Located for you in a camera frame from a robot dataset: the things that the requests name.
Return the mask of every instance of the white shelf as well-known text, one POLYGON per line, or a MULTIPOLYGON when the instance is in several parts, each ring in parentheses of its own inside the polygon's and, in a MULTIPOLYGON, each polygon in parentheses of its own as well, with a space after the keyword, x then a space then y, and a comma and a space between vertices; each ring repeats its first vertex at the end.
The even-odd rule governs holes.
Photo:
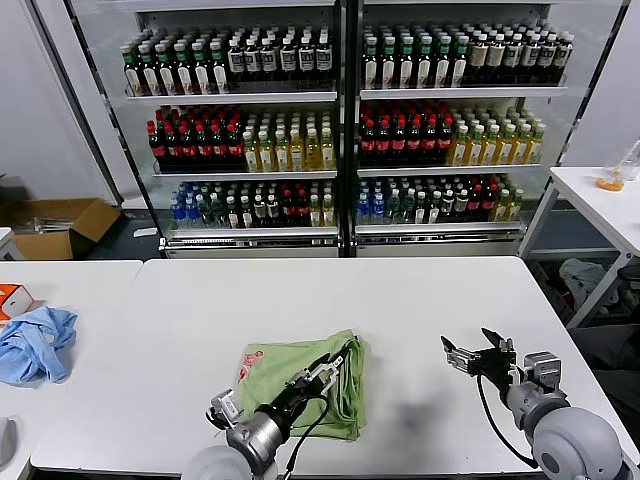
POLYGON ((237 105, 242 103, 320 103, 333 102, 337 92, 228 93, 217 95, 175 95, 127 97, 132 105, 237 105))
POLYGON ((568 91, 568 87, 390 88, 360 90, 360 99, 560 97, 566 95, 568 91))
POLYGON ((429 224, 356 225, 356 236, 428 236, 465 233, 520 232, 520 222, 460 222, 429 224))
POLYGON ((108 12, 162 12, 224 8, 330 7, 334 0, 98 0, 108 12))
POLYGON ((228 182, 250 180, 316 180, 336 178, 335 170, 315 172, 262 172, 262 173, 155 173, 154 178, 176 182, 228 182))
POLYGON ((469 175, 486 173, 523 173, 538 170, 534 165, 490 165, 477 167, 417 167, 417 168, 360 168, 360 178, 371 177, 417 177, 422 175, 469 175))

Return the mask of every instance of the table leg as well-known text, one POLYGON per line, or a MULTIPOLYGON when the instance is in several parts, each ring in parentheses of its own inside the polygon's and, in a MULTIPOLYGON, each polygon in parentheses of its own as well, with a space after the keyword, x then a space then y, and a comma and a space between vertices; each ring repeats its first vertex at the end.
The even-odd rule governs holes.
POLYGON ((587 316, 597 307, 599 304, 604 301, 606 298, 607 292, 611 291, 612 288, 616 287, 620 281, 618 278, 618 270, 622 267, 627 266, 629 263, 635 260, 634 256, 629 252, 622 252, 620 256, 613 262, 611 268, 607 271, 600 283, 596 285, 596 288, 593 289, 591 295, 587 297, 587 300, 582 304, 582 306, 578 309, 576 314, 567 324, 567 328, 579 327, 582 322, 587 318, 587 316))
POLYGON ((538 209, 536 210, 535 215, 533 216, 533 220, 531 220, 531 224, 527 229, 527 233, 522 239, 522 243, 518 248, 517 255, 525 260, 531 250, 533 249, 533 244, 536 242, 538 235, 540 234, 540 230, 542 230, 542 226, 544 225, 549 212, 553 208, 553 205, 556 203, 556 199, 558 198, 558 190, 556 190, 553 182, 549 183, 547 190, 544 192, 542 196, 542 201, 540 205, 538 205, 538 209))

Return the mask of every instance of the white wall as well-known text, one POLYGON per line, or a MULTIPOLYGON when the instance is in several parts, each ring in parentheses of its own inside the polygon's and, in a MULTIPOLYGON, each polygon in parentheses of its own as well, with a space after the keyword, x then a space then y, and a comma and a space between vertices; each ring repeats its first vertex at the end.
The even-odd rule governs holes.
POLYGON ((2 194, 114 203, 22 0, 0 2, 0 43, 2 194))

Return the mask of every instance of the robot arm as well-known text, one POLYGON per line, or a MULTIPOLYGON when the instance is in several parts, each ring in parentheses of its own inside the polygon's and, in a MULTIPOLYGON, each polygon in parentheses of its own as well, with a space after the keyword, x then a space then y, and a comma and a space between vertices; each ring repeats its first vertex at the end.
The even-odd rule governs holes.
POLYGON ((457 370, 478 376, 483 406, 496 434, 507 447, 535 468, 540 466, 551 480, 613 480, 623 474, 640 479, 640 471, 622 451, 618 437, 603 418, 571 407, 560 390, 561 362, 549 352, 526 355, 524 369, 516 365, 511 339, 504 340, 482 329, 493 348, 469 351, 456 348, 442 337, 447 361, 457 370), (487 377, 511 411, 516 427, 525 433, 534 460, 526 459, 508 444, 490 416, 480 377, 487 377))

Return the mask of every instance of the cardboard box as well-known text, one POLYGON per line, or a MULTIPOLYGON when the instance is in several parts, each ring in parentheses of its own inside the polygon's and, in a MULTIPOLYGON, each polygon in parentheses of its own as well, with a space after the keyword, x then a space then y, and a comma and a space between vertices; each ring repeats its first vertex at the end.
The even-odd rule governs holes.
POLYGON ((0 226, 14 227, 33 217, 73 220, 67 231, 16 232, 15 243, 27 260, 84 258, 107 233, 120 211, 97 198, 33 200, 0 206, 0 226))

